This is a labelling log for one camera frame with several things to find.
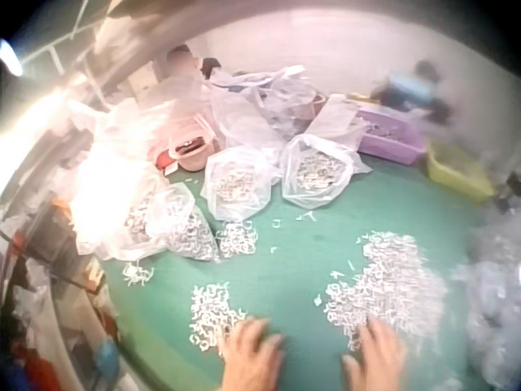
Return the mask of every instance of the purple container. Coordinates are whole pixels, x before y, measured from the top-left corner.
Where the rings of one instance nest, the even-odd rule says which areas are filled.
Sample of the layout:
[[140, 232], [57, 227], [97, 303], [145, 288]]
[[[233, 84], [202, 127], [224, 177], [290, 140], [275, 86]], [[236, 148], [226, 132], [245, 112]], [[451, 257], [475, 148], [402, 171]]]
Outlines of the purple container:
[[403, 165], [413, 165], [427, 152], [422, 135], [409, 122], [364, 110], [357, 116], [372, 124], [361, 140], [359, 152]]

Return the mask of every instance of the yellow container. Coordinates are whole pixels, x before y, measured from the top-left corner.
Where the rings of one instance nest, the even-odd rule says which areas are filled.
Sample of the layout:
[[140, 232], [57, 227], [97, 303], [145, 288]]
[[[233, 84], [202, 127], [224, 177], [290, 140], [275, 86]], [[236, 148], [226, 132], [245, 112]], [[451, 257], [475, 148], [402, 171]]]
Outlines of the yellow container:
[[482, 202], [495, 193], [493, 185], [479, 163], [460, 148], [430, 142], [427, 152], [429, 178]]

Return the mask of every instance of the green work surface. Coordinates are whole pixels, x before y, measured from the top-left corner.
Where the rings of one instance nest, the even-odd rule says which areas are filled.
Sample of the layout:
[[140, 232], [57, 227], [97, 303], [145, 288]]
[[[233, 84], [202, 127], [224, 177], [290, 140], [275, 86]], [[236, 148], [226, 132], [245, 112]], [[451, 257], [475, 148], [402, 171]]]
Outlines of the green work surface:
[[[217, 354], [202, 353], [188, 341], [191, 296], [195, 285], [230, 282], [232, 308], [270, 318], [271, 330], [287, 336], [281, 390], [345, 389], [340, 355], [347, 353], [347, 341], [326, 320], [323, 304], [316, 307], [313, 299], [321, 293], [326, 301], [331, 271], [344, 273], [346, 282], [362, 272], [367, 261], [356, 244], [359, 236], [392, 231], [412, 235], [424, 250], [427, 267], [449, 288], [438, 343], [425, 340], [421, 349], [410, 343], [404, 389], [434, 389], [451, 375], [464, 389], [486, 389], [466, 373], [465, 290], [451, 280], [455, 266], [464, 262], [466, 235], [478, 222], [479, 209], [418, 169], [367, 157], [364, 161], [374, 171], [355, 176], [337, 199], [314, 210], [316, 222], [296, 220], [307, 211], [283, 200], [280, 185], [275, 186], [269, 205], [252, 219], [259, 235], [253, 255], [216, 264], [164, 252], [141, 262], [155, 267], [146, 287], [127, 287], [123, 262], [103, 263], [120, 313], [123, 346], [158, 388], [210, 390], [219, 385], [222, 363]], [[203, 174], [175, 173], [170, 179], [186, 178], [193, 179], [186, 185], [198, 195]], [[212, 229], [219, 229], [205, 200], [197, 196], [197, 204]], [[280, 219], [280, 228], [272, 227], [274, 219]]]

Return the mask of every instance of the clear plastic bag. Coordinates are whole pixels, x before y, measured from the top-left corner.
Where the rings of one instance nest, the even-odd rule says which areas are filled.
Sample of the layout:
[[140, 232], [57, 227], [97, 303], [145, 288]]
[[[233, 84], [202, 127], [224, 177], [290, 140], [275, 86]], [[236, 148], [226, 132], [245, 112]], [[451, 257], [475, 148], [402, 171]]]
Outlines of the clear plastic bag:
[[278, 178], [278, 169], [258, 150], [227, 148], [208, 159], [201, 196], [217, 220], [241, 222], [269, 203]]
[[111, 257], [120, 261], [137, 261], [166, 248], [160, 235], [148, 235], [147, 218], [155, 194], [166, 190], [167, 186], [168, 182], [157, 170], [141, 178], [122, 226], [103, 239], [103, 246]]
[[236, 90], [241, 90], [248, 87], [269, 86], [278, 78], [295, 76], [303, 71], [302, 65], [293, 65], [277, 72], [244, 73], [232, 76], [222, 69], [216, 68], [212, 72], [210, 82], [215, 86], [235, 87]]
[[201, 210], [194, 206], [184, 223], [164, 238], [168, 248], [183, 257], [219, 261], [219, 248]]
[[277, 79], [269, 89], [259, 91], [261, 112], [284, 139], [303, 133], [315, 117], [313, 101], [317, 91], [302, 80]]
[[282, 197], [307, 209], [332, 201], [354, 174], [371, 171], [356, 150], [311, 134], [290, 141], [281, 165]]
[[151, 163], [113, 153], [91, 152], [78, 167], [76, 185], [69, 206], [78, 253], [97, 252], [102, 259], [123, 256], [133, 261], [138, 259], [136, 253], [147, 252], [136, 248], [130, 256], [119, 253], [118, 249], [135, 243], [130, 232], [123, 229], [131, 208], [168, 186]]
[[359, 106], [345, 95], [332, 94], [305, 134], [326, 138], [357, 151], [367, 130], [366, 123], [357, 118], [358, 109]]
[[150, 237], [168, 235], [186, 224], [195, 206], [195, 198], [184, 183], [174, 183], [154, 195], [148, 208], [147, 234]]
[[251, 147], [264, 153], [272, 164], [278, 163], [286, 142], [243, 94], [213, 88], [212, 110], [220, 130], [217, 139], [222, 149]]

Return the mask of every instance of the wall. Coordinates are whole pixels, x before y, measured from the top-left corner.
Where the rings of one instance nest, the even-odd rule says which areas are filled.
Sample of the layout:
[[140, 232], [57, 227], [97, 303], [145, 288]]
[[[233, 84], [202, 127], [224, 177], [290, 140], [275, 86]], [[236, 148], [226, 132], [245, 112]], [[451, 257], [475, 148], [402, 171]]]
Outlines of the wall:
[[420, 59], [439, 66], [440, 94], [458, 110], [452, 131], [471, 149], [501, 160], [521, 120], [519, 79], [431, 29], [359, 11], [297, 9], [240, 20], [188, 41], [231, 72], [303, 64], [320, 90], [368, 94], [389, 71]]

